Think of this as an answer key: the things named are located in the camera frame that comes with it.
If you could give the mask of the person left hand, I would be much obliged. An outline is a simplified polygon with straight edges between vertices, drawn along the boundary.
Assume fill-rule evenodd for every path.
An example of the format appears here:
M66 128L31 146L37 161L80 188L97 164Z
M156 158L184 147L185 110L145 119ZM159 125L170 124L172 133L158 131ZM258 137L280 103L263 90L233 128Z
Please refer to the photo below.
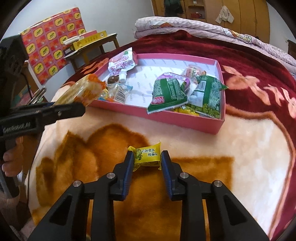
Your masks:
M23 137L16 138L16 146L4 153L2 171L7 177L15 177L23 168Z

